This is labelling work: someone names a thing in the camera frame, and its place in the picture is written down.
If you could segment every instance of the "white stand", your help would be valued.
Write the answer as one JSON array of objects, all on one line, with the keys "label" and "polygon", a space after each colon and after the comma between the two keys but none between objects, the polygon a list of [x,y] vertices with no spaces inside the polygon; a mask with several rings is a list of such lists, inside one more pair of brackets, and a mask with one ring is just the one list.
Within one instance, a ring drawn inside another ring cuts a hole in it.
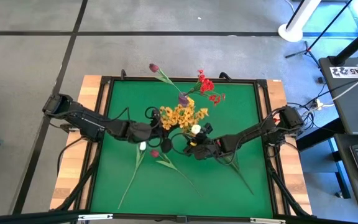
[{"label": "white stand", "polygon": [[292,16],[290,24],[283,24],[278,28],[278,34],[284,40],[289,42],[298,42],[303,37],[303,26],[317,8],[321,0],[304,0],[296,9],[296,13]]}]

